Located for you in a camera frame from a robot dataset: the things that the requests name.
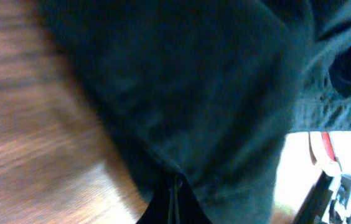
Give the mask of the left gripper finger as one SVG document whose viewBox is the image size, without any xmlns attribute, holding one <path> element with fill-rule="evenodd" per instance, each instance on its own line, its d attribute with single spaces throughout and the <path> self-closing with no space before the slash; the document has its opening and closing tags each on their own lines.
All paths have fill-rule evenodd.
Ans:
<svg viewBox="0 0 351 224">
<path fill-rule="evenodd" d="M 212 224 L 182 174 L 169 174 L 136 224 Z"/>
</svg>

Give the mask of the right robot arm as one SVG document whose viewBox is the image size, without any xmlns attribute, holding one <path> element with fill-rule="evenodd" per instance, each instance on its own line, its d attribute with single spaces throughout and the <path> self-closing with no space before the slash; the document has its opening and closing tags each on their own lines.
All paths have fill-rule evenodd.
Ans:
<svg viewBox="0 0 351 224">
<path fill-rule="evenodd" d="M 351 186 L 322 172 L 293 224 L 351 224 Z"/>
</svg>

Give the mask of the black shorts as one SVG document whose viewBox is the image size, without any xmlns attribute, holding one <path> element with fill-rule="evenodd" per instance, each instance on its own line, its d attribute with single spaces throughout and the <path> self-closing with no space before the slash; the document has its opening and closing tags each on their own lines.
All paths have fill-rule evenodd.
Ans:
<svg viewBox="0 0 351 224">
<path fill-rule="evenodd" d="M 351 131 L 351 1 L 38 1 L 148 203 L 268 223 L 287 134 Z"/>
</svg>

